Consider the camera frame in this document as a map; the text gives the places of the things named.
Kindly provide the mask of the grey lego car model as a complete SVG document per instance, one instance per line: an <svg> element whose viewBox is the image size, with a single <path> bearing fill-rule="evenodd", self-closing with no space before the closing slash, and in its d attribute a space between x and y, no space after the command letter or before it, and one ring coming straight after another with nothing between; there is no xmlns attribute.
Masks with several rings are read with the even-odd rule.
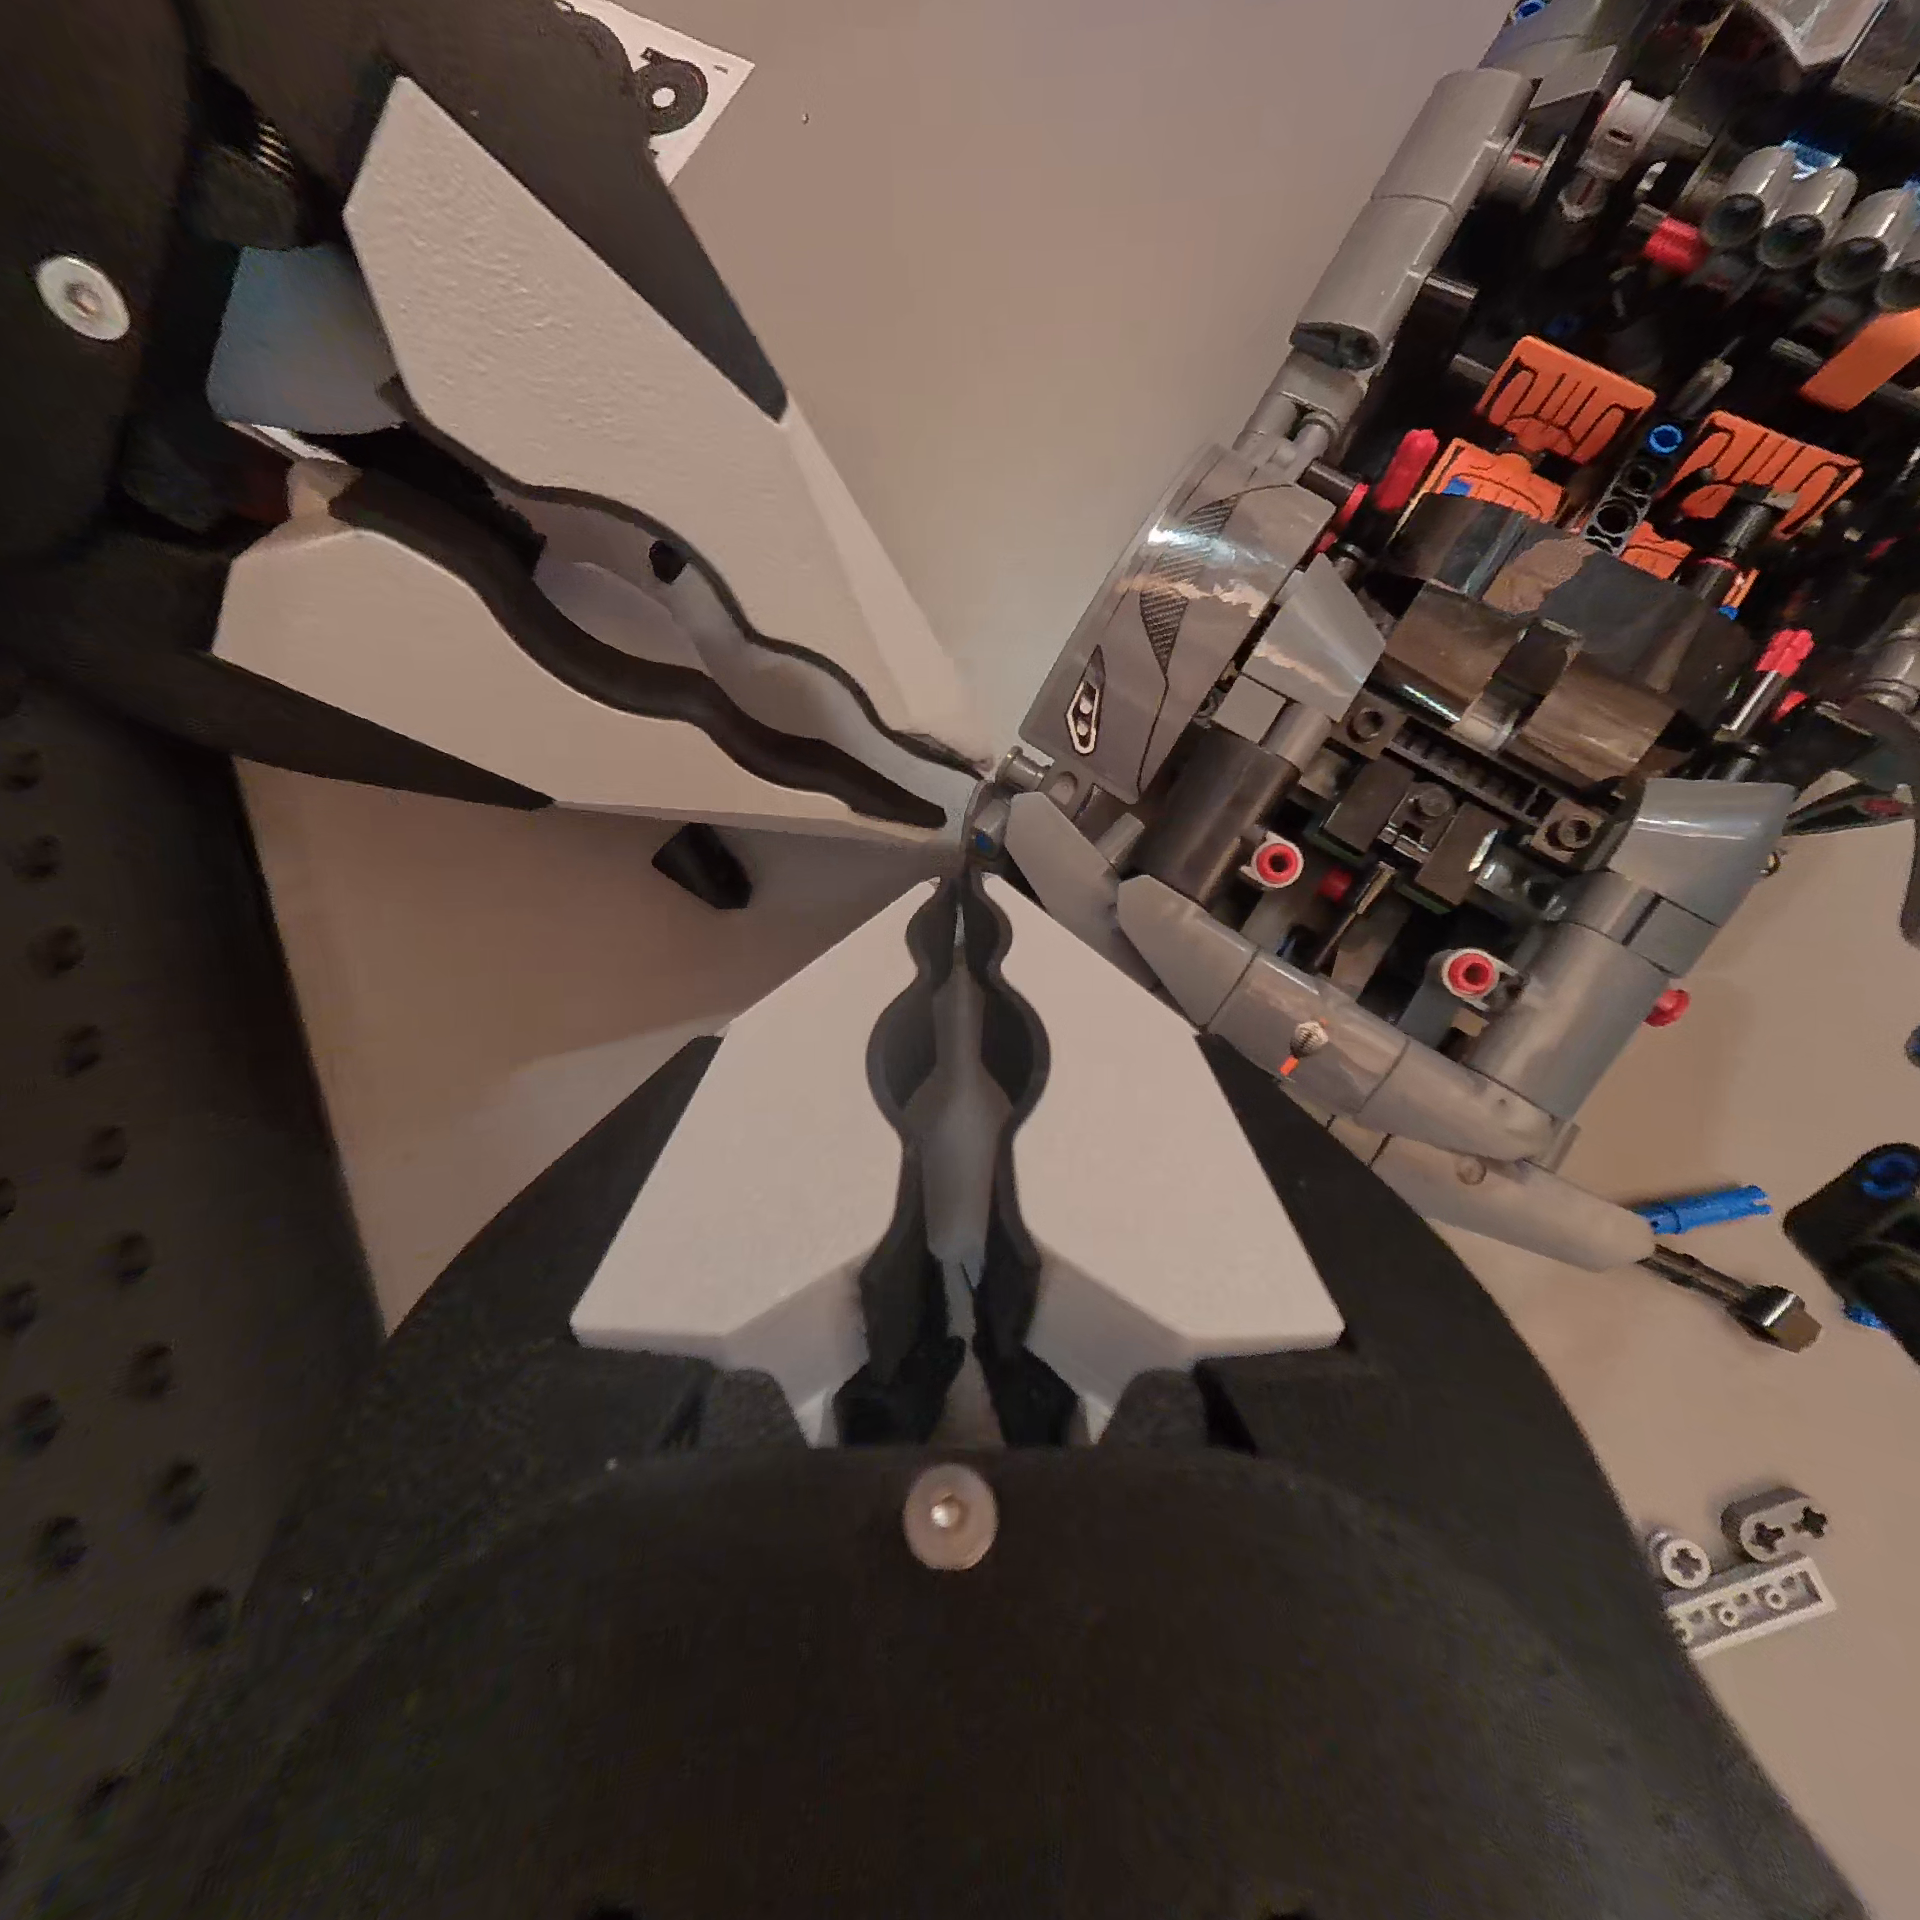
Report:
<svg viewBox="0 0 1920 1920"><path fill-rule="evenodd" d="M976 828L1433 1220L1779 845L1916 814L1916 5L1516 5L1081 614Z"/></svg>

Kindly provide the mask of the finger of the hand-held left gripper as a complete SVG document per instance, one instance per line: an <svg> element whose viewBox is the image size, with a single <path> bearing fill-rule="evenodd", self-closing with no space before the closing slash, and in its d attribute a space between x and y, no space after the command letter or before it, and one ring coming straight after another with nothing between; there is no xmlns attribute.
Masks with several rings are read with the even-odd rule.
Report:
<svg viewBox="0 0 1920 1920"><path fill-rule="evenodd" d="M844 672L876 729L985 765L952 660L800 408L768 417L416 80L389 92L345 229L437 435L524 493L657 529L757 640Z"/></svg>
<svg viewBox="0 0 1920 1920"><path fill-rule="evenodd" d="M814 834L945 834L950 771L848 688L598 561L524 565L375 470L295 461L231 565L212 653L561 810Z"/></svg>

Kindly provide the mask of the grey axle connector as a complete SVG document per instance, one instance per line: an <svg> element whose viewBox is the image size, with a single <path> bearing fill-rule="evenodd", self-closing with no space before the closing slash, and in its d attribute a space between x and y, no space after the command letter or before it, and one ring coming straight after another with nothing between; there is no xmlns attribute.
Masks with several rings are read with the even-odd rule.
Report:
<svg viewBox="0 0 1920 1920"><path fill-rule="evenodd" d="M1726 1544L1752 1563L1776 1563L1809 1552L1830 1531L1830 1513L1793 1488L1743 1496L1718 1513Z"/></svg>

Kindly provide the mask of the black lego slope piece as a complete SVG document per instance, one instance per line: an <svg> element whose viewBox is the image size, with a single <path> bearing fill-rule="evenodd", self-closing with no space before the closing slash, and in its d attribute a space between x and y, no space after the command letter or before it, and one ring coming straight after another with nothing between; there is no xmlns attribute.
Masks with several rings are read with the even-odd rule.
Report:
<svg viewBox="0 0 1920 1920"><path fill-rule="evenodd" d="M686 824L662 838L651 854L657 875L717 912L751 905L755 885L728 842L707 824Z"/></svg>

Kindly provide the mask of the black lego frame piece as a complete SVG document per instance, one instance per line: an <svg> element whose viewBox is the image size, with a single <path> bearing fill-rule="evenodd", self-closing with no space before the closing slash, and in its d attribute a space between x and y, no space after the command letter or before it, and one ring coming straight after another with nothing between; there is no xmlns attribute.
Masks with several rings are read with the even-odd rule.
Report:
<svg viewBox="0 0 1920 1920"><path fill-rule="evenodd" d="M1845 1317L1917 1360L1917 1148L1884 1144L1809 1197L1782 1232L1839 1298Z"/></svg>

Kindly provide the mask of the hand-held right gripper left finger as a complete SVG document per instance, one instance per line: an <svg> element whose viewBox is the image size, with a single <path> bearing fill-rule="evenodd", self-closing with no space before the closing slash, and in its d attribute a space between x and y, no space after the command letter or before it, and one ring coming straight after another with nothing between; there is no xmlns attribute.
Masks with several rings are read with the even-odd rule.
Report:
<svg viewBox="0 0 1920 1920"><path fill-rule="evenodd" d="M963 1368L911 1108L958 888L911 888L737 1016L571 1313L587 1348L772 1379L814 1442L931 1438Z"/></svg>

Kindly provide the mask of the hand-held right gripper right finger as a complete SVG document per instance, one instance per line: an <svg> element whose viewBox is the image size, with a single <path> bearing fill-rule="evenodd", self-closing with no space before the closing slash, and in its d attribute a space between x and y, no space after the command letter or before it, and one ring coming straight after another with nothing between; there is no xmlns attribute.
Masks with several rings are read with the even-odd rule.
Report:
<svg viewBox="0 0 1920 1920"><path fill-rule="evenodd" d="M1005 1116L974 1286L1013 1445L1096 1442L1143 1377L1321 1354L1345 1324L1181 1016L1000 878L963 891Z"/></svg>

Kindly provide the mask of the light grey long lego plate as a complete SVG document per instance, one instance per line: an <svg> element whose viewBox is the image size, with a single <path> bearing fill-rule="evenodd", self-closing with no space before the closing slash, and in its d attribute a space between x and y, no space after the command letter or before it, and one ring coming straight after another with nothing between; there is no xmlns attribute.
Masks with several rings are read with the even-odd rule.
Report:
<svg viewBox="0 0 1920 1920"><path fill-rule="evenodd" d="M1741 1563L1713 1572L1697 1588L1664 1595L1669 1630L1693 1661L1752 1645L1835 1611L1833 1586L1806 1552Z"/></svg>

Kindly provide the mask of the black perforated board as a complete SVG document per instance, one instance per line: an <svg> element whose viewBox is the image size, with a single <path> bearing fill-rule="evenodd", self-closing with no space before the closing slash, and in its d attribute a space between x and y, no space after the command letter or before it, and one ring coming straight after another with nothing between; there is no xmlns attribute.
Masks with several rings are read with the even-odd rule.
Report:
<svg viewBox="0 0 1920 1920"><path fill-rule="evenodd" d="M377 1309L221 758L5 662L5 1916L68 1916Z"/></svg>

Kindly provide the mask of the black lego pin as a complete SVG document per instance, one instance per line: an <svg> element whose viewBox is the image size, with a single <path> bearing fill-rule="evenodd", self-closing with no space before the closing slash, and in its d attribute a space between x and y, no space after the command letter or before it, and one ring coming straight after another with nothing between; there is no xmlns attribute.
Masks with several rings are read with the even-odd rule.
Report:
<svg viewBox="0 0 1920 1920"><path fill-rule="evenodd" d="M1665 1245L1639 1260L1654 1277L1716 1306L1743 1332L1782 1354L1800 1354L1819 1340L1819 1324L1804 1298L1788 1286L1743 1282Z"/></svg>

